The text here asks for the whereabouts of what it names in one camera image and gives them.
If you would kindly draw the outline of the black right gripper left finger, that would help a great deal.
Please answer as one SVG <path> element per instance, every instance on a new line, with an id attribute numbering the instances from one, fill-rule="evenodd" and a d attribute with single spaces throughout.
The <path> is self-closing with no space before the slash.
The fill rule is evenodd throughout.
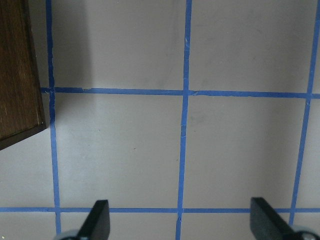
<path id="1" fill-rule="evenodd" d="M 77 240 L 107 240 L 110 235 L 108 200 L 97 200 L 76 235 Z"/>

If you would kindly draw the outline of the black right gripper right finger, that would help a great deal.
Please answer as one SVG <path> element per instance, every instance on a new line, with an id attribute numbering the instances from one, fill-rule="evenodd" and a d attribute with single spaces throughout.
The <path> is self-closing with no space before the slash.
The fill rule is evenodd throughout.
<path id="1" fill-rule="evenodd" d="M 303 240 L 262 197 L 250 199 L 250 230 L 256 240 Z"/>

